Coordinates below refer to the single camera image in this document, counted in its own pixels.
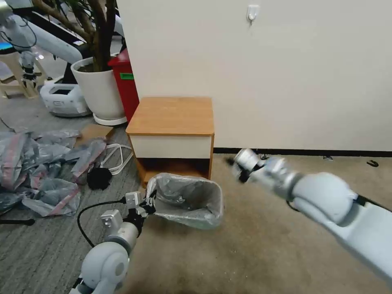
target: green label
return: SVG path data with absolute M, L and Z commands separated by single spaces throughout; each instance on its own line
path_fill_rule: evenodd
M 120 73 L 120 78 L 122 80 L 133 80 L 134 74 L 133 73 Z

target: nightstand drawer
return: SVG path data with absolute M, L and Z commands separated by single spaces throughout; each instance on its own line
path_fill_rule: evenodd
M 130 135 L 138 158 L 210 158 L 211 136 Z

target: trash bin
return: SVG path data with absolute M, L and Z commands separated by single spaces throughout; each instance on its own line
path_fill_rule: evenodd
M 205 178 L 160 173 L 147 184 L 156 190 L 155 215 L 198 229 L 213 229 L 223 217 L 220 186 Z
M 129 60 L 128 50 L 124 49 L 116 57 L 112 58 L 108 65 L 112 67 L 116 79 L 118 92 L 124 106 L 125 116 L 129 122 L 139 105 L 138 92 L 132 73 L 131 61 Z

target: baseboard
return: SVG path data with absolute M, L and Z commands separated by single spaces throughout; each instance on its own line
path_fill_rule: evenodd
M 237 154 L 241 148 L 214 148 L 214 153 Z M 307 156 L 364 156 L 392 157 L 392 151 L 362 150 L 305 150 L 305 149 L 252 149 L 257 154 L 270 155 L 307 155 Z

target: white flower pot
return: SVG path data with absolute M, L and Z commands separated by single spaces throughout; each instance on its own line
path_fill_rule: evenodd
M 91 64 L 93 58 L 86 58 L 71 65 L 71 70 L 85 97 L 94 119 L 101 125 L 119 125 L 127 121 L 123 103 L 117 89 L 113 71 L 86 73 L 78 71 Z

